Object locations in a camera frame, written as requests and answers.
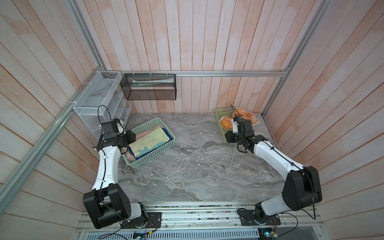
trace black wire mesh basket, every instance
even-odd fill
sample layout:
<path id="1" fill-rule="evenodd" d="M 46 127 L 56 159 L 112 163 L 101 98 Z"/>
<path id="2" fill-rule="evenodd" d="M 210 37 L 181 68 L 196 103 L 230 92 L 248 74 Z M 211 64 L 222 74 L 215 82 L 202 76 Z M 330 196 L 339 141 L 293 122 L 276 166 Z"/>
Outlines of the black wire mesh basket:
<path id="1" fill-rule="evenodd" d="M 176 100 L 175 74 L 126 73 L 120 86 L 127 100 Z"/>

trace ventilation grille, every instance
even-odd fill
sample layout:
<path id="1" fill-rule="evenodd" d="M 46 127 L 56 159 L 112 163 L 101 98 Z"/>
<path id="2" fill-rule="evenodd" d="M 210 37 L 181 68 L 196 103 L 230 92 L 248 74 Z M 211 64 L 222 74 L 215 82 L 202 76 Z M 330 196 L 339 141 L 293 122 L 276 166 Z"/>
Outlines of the ventilation grille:
<path id="1" fill-rule="evenodd" d="M 118 233 L 127 239 L 133 239 L 133 233 L 144 233 L 143 231 L 129 231 Z M 90 232 L 86 240 L 96 240 L 103 234 L 111 232 Z M 169 240 L 192 240 L 192 239 L 243 239 L 243 238 L 259 238 L 257 228 L 242 228 L 242 229 L 207 229 L 207 230 L 158 230 L 150 235 L 148 239 L 169 239 Z M 112 235 L 104 239 L 123 239 L 120 236 Z"/>

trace folded towel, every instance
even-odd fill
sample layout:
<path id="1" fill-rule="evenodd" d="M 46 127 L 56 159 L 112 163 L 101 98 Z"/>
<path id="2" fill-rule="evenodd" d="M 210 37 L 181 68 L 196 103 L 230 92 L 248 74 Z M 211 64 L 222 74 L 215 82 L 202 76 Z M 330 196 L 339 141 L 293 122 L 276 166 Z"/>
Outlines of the folded towel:
<path id="1" fill-rule="evenodd" d="M 135 157 L 140 157 L 169 141 L 169 137 L 162 128 L 157 127 L 150 133 L 137 139 L 129 146 Z"/>
<path id="2" fill-rule="evenodd" d="M 242 108 L 237 108 L 236 111 L 233 112 L 232 114 L 232 118 L 234 118 L 235 116 L 239 116 L 244 118 L 244 119 L 248 119 L 251 121 L 251 124 L 252 126 L 258 124 L 260 121 L 255 117 L 255 115 L 251 112 L 248 112 L 247 110 L 244 110 Z"/>
<path id="3" fill-rule="evenodd" d="M 227 117 L 227 116 L 223 116 L 220 119 L 220 125 L 225 130 L 229 130 L 229 129 L 231 129 L 233 127 L 233 119 L 230 118 L 230 117 Z"/>

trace black mounting bracket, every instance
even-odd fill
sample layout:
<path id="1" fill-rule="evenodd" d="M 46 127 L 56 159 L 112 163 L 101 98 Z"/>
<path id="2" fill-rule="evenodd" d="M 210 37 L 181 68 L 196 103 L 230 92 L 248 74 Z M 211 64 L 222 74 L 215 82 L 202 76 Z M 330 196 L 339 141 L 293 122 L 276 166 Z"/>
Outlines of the black mounting bracket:
<path id="1" fill-rule="evenodd" d="M 239 210 L 239 212 L 241 213 L 240 221 L 242 226 L 260 226 L 255 220 L 255 210 Z M 265 219 L 265 222 L 266 225 L 281 225 L 280 218 L 277 214 Z"/>
<path id="2" fill-rule="evenodd" d="M 153 227 L 160 228 L 161 227 L 161 212 L 148 212 L 147 215 L 148 215 L 147 228 L 153 228 Z M 135 227 L 135 225 L 132 223 L 132 221 L 130 221 L 128 226 L 124 226 L 122 228 L 134 229 L 137 227 Z"/>

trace yellow towel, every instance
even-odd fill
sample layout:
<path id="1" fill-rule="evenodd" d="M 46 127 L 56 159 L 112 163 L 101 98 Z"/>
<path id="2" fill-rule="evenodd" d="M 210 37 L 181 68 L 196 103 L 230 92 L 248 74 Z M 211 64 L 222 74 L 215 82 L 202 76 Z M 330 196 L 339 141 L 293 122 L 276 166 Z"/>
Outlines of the yellow towel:
<path id="1" fill-rule="evenodd" d="M 169 137 L 160 127 L 155 128 L 152 132 L 139 138 L 136 142 L 131 143 L 129 146 L 135 157 L 140 157 L 169 141 Z"/>
<path id="2" fill-rule="evenodd" d="M 260 121 L 255 117 L 255 115 L 251 112 L 248 112 L 247 110 L 244 110 L 242 108 L 238 108 L 236 109 L 236 111 L 233 112 L 232 114 L 232 118 L 234 118 L 235 116 L 240 116 L 242 118 L 245 118 L 245 119 L 248 119 L 251 121 L 251 124 L 252 126 L 258 124 Z"/>

